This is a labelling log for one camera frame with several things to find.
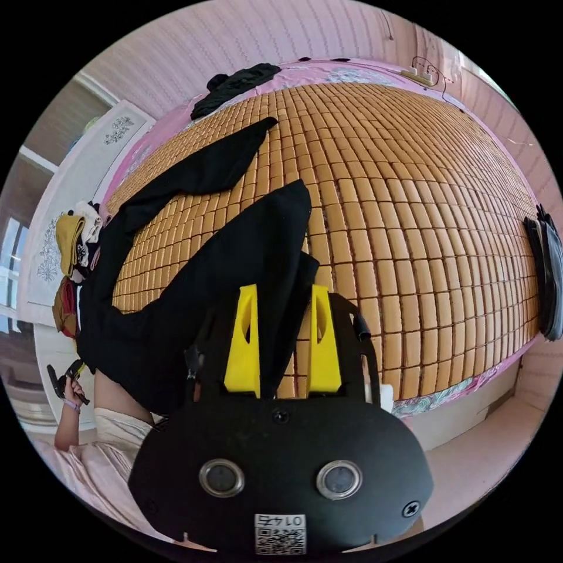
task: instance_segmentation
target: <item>mattress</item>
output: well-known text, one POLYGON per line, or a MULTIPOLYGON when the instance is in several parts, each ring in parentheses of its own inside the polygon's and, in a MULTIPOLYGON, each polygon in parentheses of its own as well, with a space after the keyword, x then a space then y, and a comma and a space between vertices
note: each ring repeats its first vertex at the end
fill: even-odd
MULTIPOLYGON (((537 284, 521 221, 535 202, 505 152, 454 104, 380 84, 326 83, 247 98, 157 148, 108 200, 110 213, 217 138, 272 115, 232 192, 174 198, 143 229, 114 304, 156 299, 219 229, 297 178, 313 213, 305 250, 317 282, 357 303, 400 415, 492 377, 538 334, 537 284)), ((308 318, 279 396, 304 395, 308 318)))

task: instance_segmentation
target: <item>person's arm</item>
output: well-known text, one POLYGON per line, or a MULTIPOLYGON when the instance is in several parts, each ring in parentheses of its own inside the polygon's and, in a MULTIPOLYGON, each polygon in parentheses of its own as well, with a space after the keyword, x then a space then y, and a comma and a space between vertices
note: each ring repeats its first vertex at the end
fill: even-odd
POLYGON ((80 406, 82 401, 77 394, 83 395, 82 387, 76 382, 66 378, 65 399, 76 405, 76 409, 65 403, 61 413, 59 427, 55 434, 55 448, 63 452, 68 452, 69 447, 78 446, 78 426, 80 420, 80 406))

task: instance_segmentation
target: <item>pink wall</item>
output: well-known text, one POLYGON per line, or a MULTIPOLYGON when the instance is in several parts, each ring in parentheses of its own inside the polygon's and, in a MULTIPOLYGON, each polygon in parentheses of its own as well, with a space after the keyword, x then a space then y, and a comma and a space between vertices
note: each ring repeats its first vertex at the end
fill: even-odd
MULTIPOLYGON (((218 72, 303 56, 358 57, 403 67, 414 56, 429 59, 453 82, 447 92, 504 144, 563 233, 561 192, 519 112, 484 80, 461 69, 459 52, 451 45, 379 8, 352 0, 211 0, 145 25, 84 71, 117 97, 160 118, 205 92, 218 72)), ((536 345, 524 357, 519 392, 546 408, 562 369, 563 341, 536 345)))
POLYGON ((403 18, 352 0, 211 0, 129 34, 84 71, 160 118, 218 72, 301 57, 357 57, 403 67, 415 55, 452 74, 455 50, 403 18), (393 40, 389 39, 389 29, 393 40))

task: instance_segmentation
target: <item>window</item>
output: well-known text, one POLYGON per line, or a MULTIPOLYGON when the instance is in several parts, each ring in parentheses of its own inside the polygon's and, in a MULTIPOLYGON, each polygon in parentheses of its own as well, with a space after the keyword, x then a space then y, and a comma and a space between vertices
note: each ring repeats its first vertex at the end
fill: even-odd
POLYGON ((15 313, 18 306, 19 268, 27 235, 27 227, 10 217, 0 246, 0 306, 6 312, 0 315, 3 333, 20 332, 13 318, 15 315, 11 313, 15 313))

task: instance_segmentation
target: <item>power strip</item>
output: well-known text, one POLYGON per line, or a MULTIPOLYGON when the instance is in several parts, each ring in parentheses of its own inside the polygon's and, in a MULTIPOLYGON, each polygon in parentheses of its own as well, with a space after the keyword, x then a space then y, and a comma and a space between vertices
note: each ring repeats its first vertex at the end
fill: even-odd
POLYGON ((427 79, 424 76, 419 76, 416 72, 411 70, 401 70, 401 75, 422 84, 423 86, 434 86, 434 82, 431 79, 427 79))

